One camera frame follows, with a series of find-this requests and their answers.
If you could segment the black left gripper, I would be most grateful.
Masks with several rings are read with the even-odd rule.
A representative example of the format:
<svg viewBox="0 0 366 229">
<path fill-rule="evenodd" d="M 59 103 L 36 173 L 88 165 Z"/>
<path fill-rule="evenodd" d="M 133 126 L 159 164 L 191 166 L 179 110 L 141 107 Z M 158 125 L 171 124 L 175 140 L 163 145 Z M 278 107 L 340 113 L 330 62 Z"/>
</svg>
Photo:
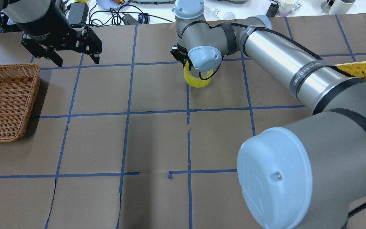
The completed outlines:
<svg viewBox="0 0 366 229">
<path fill-rule="evenodd" d="M 49 7 L 42 17 L 32 22 L 17 23 L 24 32 L 21 39 L 23 47 L 33 57 L 49 59 L 58 67 L 63 66 L 63 59 L 55 49 L 82 51 L 99 64 L 103 42 L 89 26 L 84 26 L 81 32 L 74 30 L 58 4 L 63 4 L 63 1 L 49 0 Z"/>
</svg>

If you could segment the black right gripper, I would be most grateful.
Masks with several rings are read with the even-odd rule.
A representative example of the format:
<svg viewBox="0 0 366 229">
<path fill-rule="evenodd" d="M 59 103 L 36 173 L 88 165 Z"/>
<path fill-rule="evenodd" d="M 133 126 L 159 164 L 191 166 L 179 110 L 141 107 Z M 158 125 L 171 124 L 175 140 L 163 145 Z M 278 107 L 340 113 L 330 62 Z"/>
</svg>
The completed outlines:
<svg viewBox="0 0 366 229">
<path fill-rule="evenodd" d="M 189 61 L 187 50 L 180 45 L 173 45 L 170 49 L 170 53 L 176 61 L 179 61 L 182 64 L 183 68 L 185 67 L 186 62 Z"/>
</svg>

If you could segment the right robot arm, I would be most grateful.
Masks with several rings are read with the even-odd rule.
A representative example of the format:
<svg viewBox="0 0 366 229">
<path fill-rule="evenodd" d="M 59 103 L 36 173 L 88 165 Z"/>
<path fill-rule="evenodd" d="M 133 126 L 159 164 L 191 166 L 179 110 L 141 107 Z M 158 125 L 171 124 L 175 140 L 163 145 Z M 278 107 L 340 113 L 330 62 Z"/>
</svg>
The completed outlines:
<svg viewBox="0 0 366 229">
<path fill-rule="evenodd" d="M 214 27 L 202 0 L 177 0 L 177 45 L 171 54 L 199 72 L 216 70 L 241 51 L 303 108 L 240 147 L 243 199 L 265 229 L 346 229 L 350 204 L 366 196 L 366 80 L 343 71 L 258 15 Z"/>
</svg>

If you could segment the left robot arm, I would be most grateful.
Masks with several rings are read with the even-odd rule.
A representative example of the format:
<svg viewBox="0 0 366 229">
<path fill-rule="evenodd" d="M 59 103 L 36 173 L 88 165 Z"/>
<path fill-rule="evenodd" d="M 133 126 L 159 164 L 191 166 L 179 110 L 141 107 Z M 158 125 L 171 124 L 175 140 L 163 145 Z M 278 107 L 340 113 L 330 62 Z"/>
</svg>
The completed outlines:
<svg viewBox="0 0 366 229">
<path fill-rule="evenodd" d="M 55 0 L 0 0 L 2 13 L 23 31 L 21 44 L 33 57 L 61 67 L 63 59 L 57 51 L 72 50 L 100 62 L 103 42 L 88 25 L 75 30 Z"/>
</svg>

